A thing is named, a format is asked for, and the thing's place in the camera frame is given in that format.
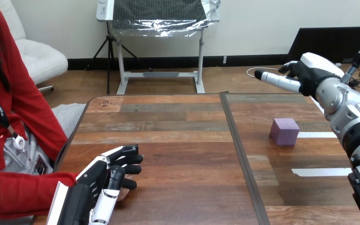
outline wooden table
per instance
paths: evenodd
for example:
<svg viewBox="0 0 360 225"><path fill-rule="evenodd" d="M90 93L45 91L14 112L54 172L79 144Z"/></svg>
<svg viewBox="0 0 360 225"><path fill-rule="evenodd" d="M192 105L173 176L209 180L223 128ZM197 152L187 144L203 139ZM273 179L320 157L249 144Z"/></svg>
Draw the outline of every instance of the wooden table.
<svg viewBox="0 0 360 225"><path fill-rule="evenodd" d="M337 138L298 138L276 146L274 118L293 118L301 132L331 132L309 97L298 94L227 94L233 122L271 224L360 224L346 176L301 177L292 169L350 167Z"/></svg>
<svg viewBox="0 0 360 225"><path fill-rule="evenodd" d="M219 94L95 98L60 171L134 143L144 155L138 187L112 224L258 224Z"/></svg>
<svg viewBox="0 0 360 225"><path fill-rule="evenodd" d="M293 168L349 167L336 138L278 147L273 118L329 132L296 94L109 96L91 100L60 171L80 172L109 149L137 143L138 188L112 224L360 224L347 177L299 177ZM35 224L45 224L39 217Z"/></svg>

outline black screen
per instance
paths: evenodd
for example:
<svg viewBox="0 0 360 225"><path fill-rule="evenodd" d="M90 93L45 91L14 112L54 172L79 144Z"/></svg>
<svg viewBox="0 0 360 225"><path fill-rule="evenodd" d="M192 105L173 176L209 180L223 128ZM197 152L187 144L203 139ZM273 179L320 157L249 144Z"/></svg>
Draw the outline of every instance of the black screen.
<svg viewBox="0 0 360 225"><path fill-rule="evenodd" d="M360 51L360 27L300 28L288 53L288 61L307 52L333 63L350 63Z"/></svg>

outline purple cube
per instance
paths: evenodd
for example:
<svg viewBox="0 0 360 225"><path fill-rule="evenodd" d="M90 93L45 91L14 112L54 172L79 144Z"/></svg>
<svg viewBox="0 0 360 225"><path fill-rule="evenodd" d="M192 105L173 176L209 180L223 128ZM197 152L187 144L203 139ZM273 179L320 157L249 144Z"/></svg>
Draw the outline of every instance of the purple cube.
<svg viewBox="0 0 360 225"><path fill-rule="evenodd" d="M292 118L275 118L270 137L276 145L295 145L300 128Z"/></svg>

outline robotic arm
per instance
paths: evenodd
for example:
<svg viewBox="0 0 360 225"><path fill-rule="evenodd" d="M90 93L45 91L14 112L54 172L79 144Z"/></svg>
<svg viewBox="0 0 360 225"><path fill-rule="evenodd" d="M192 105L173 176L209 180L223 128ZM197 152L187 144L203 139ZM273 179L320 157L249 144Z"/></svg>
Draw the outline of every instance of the robotic arm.
<svg viewBox="0 0 360 225"><path fill-rule="evenodd" d="M125 174L139 174L143 156L138 146L121 146L97 156L77 177L77 184L58 183L48 225L107 225L120 189L137 184Z"/></svg>
<svg viewBox="0 0 360 225"><path fill-rule="evenodd" d="M257 70L255 77L304 96L312 96L324 109L324 116L330 122L352 164L353 171L348 179L354 189L353 197L360 209L360 93L345 82L344 72L329 60L305 53L300 61L286 63L279 70L287 76Z"/></svg>

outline baseboard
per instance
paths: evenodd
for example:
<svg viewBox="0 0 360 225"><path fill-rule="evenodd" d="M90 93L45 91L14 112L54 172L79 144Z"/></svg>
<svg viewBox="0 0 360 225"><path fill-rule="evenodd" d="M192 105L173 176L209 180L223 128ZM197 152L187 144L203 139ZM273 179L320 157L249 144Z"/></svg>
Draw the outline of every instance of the baseboard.
<svg viewBox="0 0 360 225"><path fill-rule="evenodd" d="M126 70L150 68L196 68L198 57L159 57L140 58L138 62L134 58L124 58L123 63ZM287 62L287 54L275 55L238 55L227 56L226 63L223 63L223 56L205 56L203 67L248 67L282 65ZM68 59L68 70L106 70L108 67L107 58L93 59ZM118 70L118 59L112 61L110 69Z"/></svg>

